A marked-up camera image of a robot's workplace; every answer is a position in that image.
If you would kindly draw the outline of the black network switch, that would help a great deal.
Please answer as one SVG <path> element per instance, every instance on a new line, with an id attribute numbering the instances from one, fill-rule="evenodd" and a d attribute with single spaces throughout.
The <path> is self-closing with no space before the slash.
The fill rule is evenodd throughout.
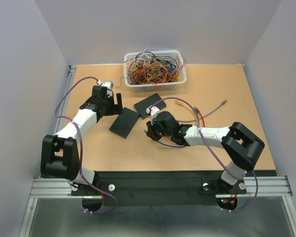
<path id="1" fill-rule="evenodd" d="M 140 117 L 142 119 L 146 119 L 148 115 L 146 114 L 147 108 L 149 108 L 151 105 L 155 104 L 155 106 L 162 110 L 166 107 L 166 103 L 164 101 L 161 101 L 157 104 L 158 101 L 161 100 L 161 97 L 158 93 L 155 93 L 137 103 L 134 104 L 134 109 L 140 114 Z"/>
<path id="2" fill-rule="evenodd" d="M 124 107 L 123 113 L 118 115 L 116 120 L 109 128 L 109 131 L 126 139 L 139 117 L 139 113 Z"/>

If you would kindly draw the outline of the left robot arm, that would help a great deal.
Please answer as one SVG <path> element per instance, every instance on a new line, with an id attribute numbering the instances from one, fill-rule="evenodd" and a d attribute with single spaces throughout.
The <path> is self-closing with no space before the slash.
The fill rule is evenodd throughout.
<path id="1" fill-rule="evenodd" d="M 100 189 L 99 175 L 96 171 L 82 166 L 78 145 L 83 135 L 104 116 L 123 113 L 121 94 L 114 95 L 113 82 L 106 81 L 92 88 L 89 97 L 79 108 L 74 118 L 54 135 L 46 135 L 42 140 L 40 172 L 52 178 L 63 178 L 83 184 L 90 195 Z"/>

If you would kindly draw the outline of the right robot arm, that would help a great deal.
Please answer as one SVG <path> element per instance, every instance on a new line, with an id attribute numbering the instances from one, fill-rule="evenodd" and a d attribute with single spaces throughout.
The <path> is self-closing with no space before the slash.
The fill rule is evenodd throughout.
<path id="1" fill-rule="evenodd" d="M 217 187 L 228 193 L 254 167 L 265 147 L 265 143 L 240 122 L 222 128 L 205 128 L 191 124 L 180 124 L 168 111 L 157 107 L 147 109 L 147 137 L 159 141 L 169 138 L 180 147 L 206 146 L 224 169 L 217 180 Z"/>

